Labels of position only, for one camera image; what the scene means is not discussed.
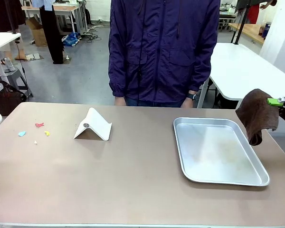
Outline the person's left hand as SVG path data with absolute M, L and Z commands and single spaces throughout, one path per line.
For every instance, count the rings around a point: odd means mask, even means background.
M 181 108 L 193 108 L 194 101 L 191 98 L 186 97 L 183 101 Z

